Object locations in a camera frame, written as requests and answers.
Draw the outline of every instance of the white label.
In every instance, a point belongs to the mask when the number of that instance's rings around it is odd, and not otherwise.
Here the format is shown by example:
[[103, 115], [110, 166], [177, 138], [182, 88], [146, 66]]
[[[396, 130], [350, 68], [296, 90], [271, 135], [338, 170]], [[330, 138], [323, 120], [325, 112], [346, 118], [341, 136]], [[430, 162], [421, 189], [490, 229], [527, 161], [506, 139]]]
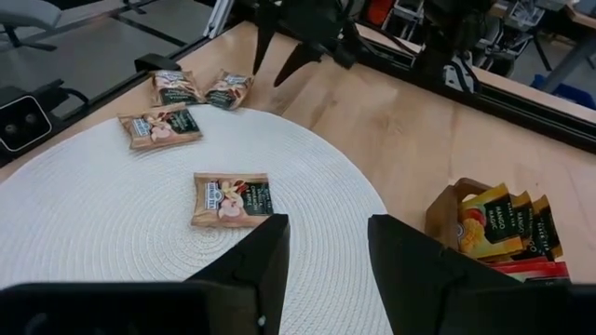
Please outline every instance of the white label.
[[243, 85], [246, 83], [247, 79], [247, 77], [242, 75], [229, 74], [224, 80], [230, 85]]
[[134, 131], [139, 136], [149, 136], [151, 134], [151, 125], [142, 118], [133, 119], [132, 125], [134, 126]]
[[205, 187], [205, 209], [219, 209], [223, 199], [224, 195], [220, 191], [218, 182], [208, 182]]
[[180, 72], [175, 71], [157, 71], [156, 76], [169, 80], [169, 81], [176, 81], [176, 80], [184, 80], [184, 75]]

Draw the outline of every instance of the red package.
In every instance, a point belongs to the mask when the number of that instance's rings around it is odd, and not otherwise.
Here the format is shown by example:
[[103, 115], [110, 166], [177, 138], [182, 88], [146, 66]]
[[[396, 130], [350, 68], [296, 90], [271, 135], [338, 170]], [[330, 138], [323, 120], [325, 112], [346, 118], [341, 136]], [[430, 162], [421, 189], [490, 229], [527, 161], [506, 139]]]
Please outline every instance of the red package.
[[545, 262], [545, 261], [549, 261], [547, 256], [534, 257], [532, 259], [520, 260], [520, 261], [503, 261], [503, 262], [498, 262], [498, 263], [488, 263], [487, 265], [492, 268], [497, 268], [497, 267], [503, 267], [503, 266], [531, 264], [531, 263], [535, 263], [535, 262]]
[[522, 283], [527, 281], [557, 281], [569, 278], [567, 264], [564, 261], [524, 262], [516, 261], [507, 264], [496, 264], [493, 269], [512, 276]]

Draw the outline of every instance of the black label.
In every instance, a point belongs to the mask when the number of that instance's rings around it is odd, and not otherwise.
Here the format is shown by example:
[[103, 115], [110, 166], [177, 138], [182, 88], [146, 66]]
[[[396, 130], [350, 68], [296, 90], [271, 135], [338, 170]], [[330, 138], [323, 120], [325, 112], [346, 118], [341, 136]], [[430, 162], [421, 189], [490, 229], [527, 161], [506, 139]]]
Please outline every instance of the black label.
[[559, 241], [559, 236], [555, 229], [555, 222], [552, 219], [550, 207], [540, 210], [538, 217], [540, 218], [536, 225], [538, 230], [538, 241], [549, 260], [554, 261], [552, 249], [559, 246], [561, 242]]
[[249, 215], [271, 215], [273, 205], [269, 193], [268, 182], [246, 182], [246, 190], [242, 192], [244, 210]]
[[182, 88], [161, 88], [159, 95], [164, 105], [184, 102], [186, 104], [198, 103], [196, 95]]
[[213, 90], [207, 93], [207, 102], [215, 107], [230, 109], [236, 97], [228, 90]]
[[535, 286], [569, 285], [571, 284], [571, 279], [567, 277], [527, 278], [523, 283]]
[[546, 256], [544, 249], [542, 249], [542, 243], [540, 242], [540, 232], [538, 231], [539, 221], [540, 213], [536, 213], [532, 218], [532, 239], [530, 240], [530, 244], [521, 254], [511, 256], [512, 260], [520, 261]]
[[534, 210], [532, 209], [532, 203], [527, 203], [523, 206], [519, 206], [513, 210], [515, 218], [518, 223], [518, 233], [522, 240], [526, 240], [532, 237], [532, 225]]
[[199, 131], [195, 119], [188, 110], [171, 112], [164, 118], [177, 134]]
[[506, 194], [484, 204], [486, 226], [484, 236], [492, 244], [518, 236], [518, 223], [514, 219], [513, 205]]

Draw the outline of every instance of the chair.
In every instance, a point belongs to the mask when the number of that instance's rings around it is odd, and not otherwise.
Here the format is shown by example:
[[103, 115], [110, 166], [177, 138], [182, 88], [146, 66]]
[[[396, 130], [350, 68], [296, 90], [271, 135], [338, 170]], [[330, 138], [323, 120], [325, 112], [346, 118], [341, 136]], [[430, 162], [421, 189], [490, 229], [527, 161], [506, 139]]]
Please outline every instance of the chair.
[[18, 27], [52, 30], [58, 24], [61, 10], [42, 0], [0, 0], [0, 24], [13, 47], [32, 47], [53, 51], [56, 47], [41, 43], [22, 42], [15, 33]]

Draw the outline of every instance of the yellow snack package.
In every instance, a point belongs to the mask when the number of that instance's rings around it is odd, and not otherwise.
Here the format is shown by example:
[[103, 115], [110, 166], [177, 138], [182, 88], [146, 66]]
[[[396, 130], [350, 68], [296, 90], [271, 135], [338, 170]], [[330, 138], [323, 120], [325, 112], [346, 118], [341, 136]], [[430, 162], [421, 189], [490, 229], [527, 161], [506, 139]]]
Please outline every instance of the yellow snack package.
[[502, 183], [459, 208], [459, 250], [475, 259], [523, 249], [507, 186]]
[[195, 173], [195, 186], [192, 225], [254, 227], [274, 213], [264, 173]]
[[511, 258], [520, 261], [546, 256], [549, 261], [554, 261], [562, 256], [562, 246], [552, 219], [549, 200], [545, 195], [533, 203], [533, 210], [533, 230], [528, 248]]
[[523, 247], [526, 248], [532, 241], [532, 221], [534, 218], [534, 208], [530, 194], [524, 192], [517, 196], [512, 196], [513, 213], [518, 223], [518, 233], [520, 234]]

